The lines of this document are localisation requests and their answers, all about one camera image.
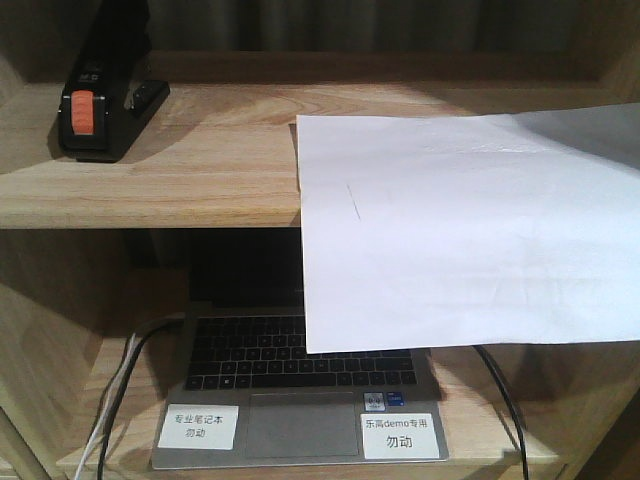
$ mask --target orange switch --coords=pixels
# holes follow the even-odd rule
[[[71,94],[71,127],[74,135],[93,135],[93,92],[76,90]]]

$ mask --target laptop screen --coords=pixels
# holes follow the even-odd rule
[[[300,228],[189,232],[189,294],[217,307],[303,304]]]

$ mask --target gray curtain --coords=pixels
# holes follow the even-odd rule
[[[579,0],[149,0],[156,49],[558,51]]]

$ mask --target sticker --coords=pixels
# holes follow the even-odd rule
[[[366,412],[384,412],[384,395],[382,393],[365,393],[364,409]]]
[[[390,407],[404,407],[402,392],[387,392],[387,405]]]
[[[362,413],[360,419],[368,460],[440,458],[430,413]]]
[[[158,447],[232,450],[237,421],[237,406],[171,404]]]

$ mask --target white label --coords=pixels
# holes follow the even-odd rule
[[[158,447],[232,450],[238,407],[169,405]]]
[[[367,412],[384,412],[384,395],[382,393],[365,393],[364,409]]]
[[[440,449],[430,413],[363,413],[366,459],[437,459]]]

